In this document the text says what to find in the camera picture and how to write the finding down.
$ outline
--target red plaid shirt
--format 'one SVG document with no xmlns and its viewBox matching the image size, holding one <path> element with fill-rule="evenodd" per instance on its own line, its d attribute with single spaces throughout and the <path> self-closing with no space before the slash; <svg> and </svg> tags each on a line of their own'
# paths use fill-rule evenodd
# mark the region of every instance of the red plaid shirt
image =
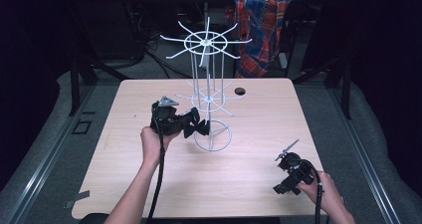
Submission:
<svg viewBox="0 0 422 224">
<path fill-rule="evenodd" d="M 236 78 L 260 78 L 279 55 L 283 17 L 290 0 L 235 0 L 238 36 L 252 39 L 239 47 Z"/>
</svg>

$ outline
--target person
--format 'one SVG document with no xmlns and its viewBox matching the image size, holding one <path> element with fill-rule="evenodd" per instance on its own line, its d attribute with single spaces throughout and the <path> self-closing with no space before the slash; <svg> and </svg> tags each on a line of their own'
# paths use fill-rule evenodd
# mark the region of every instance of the person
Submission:
<svg viewBox="0 0 422 224">
<path fill-rule="evenodd" d="M 353 216 L 345 208 L 340 194 L 332 180 L 331 176 L 323 171 L 319 171 L 320 182 L 322 183 L 322 199 L 320 202 L 320 208 L 326 212 L 328 217 L 333 223 L 344 223 L 352 224 L 354 222 Z M 314 171 L 311 171 L 311 176 L 315 177 Z M 317 203 L 317 179 L 314 178 L 314 182 L 310 185 L 300 182 L 297 189 L 304 192 L 313 203 Z"/>
<path fill-rule="evenodd" d="M 164 148 L 167 149 L 170 141 L 179 133 L 163 137 Z M 115 205 L 111 214 L 106 218 L 105 224 L 112 223 L 140 223 L 145 206 L 146 196 L 152 175 L 159 164 L 160 140 L 152 128 L 146 126 L 140 133 L 143 148 L 142 165 Z M 355 223 L 353 216 L 347 211 L 341 201 L 337 188 L 330 175 L 320 171 L 320 182 L 323 187 L 321 209 L 327 213 L 333 223 Z M 299 183 L 297 188 L 305 193 L 313 203 L 317 201 L 317 181 L 310 185 Z"/>
<path fill-rule="evenodd" d="M 165 150 L 167 150 L 170 141 L 178 134 L 174 133 L 163 137 Z M 142 141 L 143 152 L 142 165 L 111 214 L 105 220 L 105 224 L 139 224 L 142 219 L 142 212 L 152 175 L 159 164 L 160 140 L 158 134 L 149 126 L 142 129 L 140 139 Z"/>
</svg>

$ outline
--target wooden table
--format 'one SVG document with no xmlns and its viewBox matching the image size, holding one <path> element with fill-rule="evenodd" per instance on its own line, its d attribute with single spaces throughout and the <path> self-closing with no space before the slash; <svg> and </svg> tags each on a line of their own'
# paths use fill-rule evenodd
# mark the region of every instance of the wooden table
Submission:
<svg viewBox="0 0 422 224">
<path fill-rule="evenodd" d="M 190 110 L 190 80 L 139 80 L 121 83 L 105 123 L 97 149 L 81 187 L 90 197 L 76 202 L 73 216 L 110 213 L 142 162 L 139 133 L 149 125 L 151 105 L 162 96 L 180 103 L 177 113 Z M 287 79 L 237 79 L 225 89 L 226 112 L 213 119 L 230 126 L 230 144 L 220 151 L 205 151 L 193 135 L 176 137 L 166 153 L 163 183 L 155 209 L 157 218 L 257 217 L 314 215 L 315 206 L 303 193 L 277 194 L 273 186 L 288 175 L 275 157 L 300 139 L 290 151 L 322 169 L 301 105 Z M 144 216 L 156 185 L 154 174 Z"/>
</svg>

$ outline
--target black cable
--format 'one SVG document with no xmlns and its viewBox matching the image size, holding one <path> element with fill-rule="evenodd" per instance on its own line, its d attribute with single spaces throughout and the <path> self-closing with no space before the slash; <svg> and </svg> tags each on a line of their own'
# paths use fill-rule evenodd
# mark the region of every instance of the black cable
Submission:
<svg viewBox="0 0 422 224">
<path fill-rule="evenodd" d="M 322 183 L 320 182 L 320 177 L 319 177 L 319 174 L 317 172 L 317 169 L 308 160 L 301 159 L 301 161 L 307 163 L 313 169 L 313 171 L 316 175 L 315 178 L 316 178 L 316 182 L 317 182 L 317 191 L 316 191 L 315 223 L 319 224 L 320 223 L 320 203 L 322 201 Z"/>
<path fill-rule="evenodd" d="M 158 123 L 156 112 L 157 112 L 157 110 L 152 112 L 153 113 L 152 119 L 154 120 L 155 126 L 157 127 L 157 133 L 158 133 L 159 142 L 160 142 L 159 170 L 158 170 L 157 185 L 155 187 L 154 197 L 152 198 L 151 209 L 149 210 L 148 219 L 146 220 L 146 223 L 150 223 L 151 220 L 152 220 L 152 216 L 154 214 L 155 206 L 156 206 L 157 200 L 158 200 L 158 194 L 159 194 L 159 191 L 161 189 L 162 176 L 163 176 L 163 173 L 164 173 L 164 156 L 165 156 L 164 138 L 163 138 L 163 134 L 162 134 L 161 122 Z"/>
<path fill-rule="evenodd" d="M 107 64 L 106 61 L 103 61 L 104 64 L 106 64 L 108 67 L 113 68 L 115 70 L 119 70 L 119 69 L 124 69 L 124 68 L 129 68 L 129 67 L 133 67 L 134 65 L 140 63 L 142 61 L 143 57 L 137 57 L 134 60 L 131 60 L 127 63 L 123 63 L 123 64 L 118 64 L 118 65 L 111 65 L 111 64 Z M 94 69 L 99 69 L 96 66 L 92 65 L 92 67 Z"/>
<path fill-rule="evenodd" d="M 170 71 L 172 71 L 173 73 L 175 73 L 176 75 L 178 75 L 180 78 L 187 78 L 187 79 L 192 79 L 191 76 L 183 73 L 182 71 L 174 68 L 173 66 L 165 63 L 164 61 L 162 61 L 161 59 L 159 59 L 157 56 L 155 56 L 154 54 L 150 53 L 149 51 L 145 52 L 146 55 L 148 55 L 149 57 L 151 57 L 165 72 L 166 76 L 168 79 L 170 79 L 170 76 L 168 75 L 167 71 L 165 70 L 165 68 L 169 69 Z"/>
</svg>

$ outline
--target chair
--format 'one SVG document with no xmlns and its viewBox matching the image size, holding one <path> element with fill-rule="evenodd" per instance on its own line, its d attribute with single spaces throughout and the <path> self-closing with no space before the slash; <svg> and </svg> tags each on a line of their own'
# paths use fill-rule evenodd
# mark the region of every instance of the chair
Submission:
<svg viewBox="0 0 422 224">
<path fill-rule="evenodd" d="M 280 34 L 280 53 L 289 54 L 284 73 L 285 78 L 289 75 L 289 68 L 295 50 L 298 31 L 304 22 L 315 21 L 317 15 L 317 7 L 310 6 L 300 0 L 292 1 L 286 9 L 283 28 Z"/>
</svg>

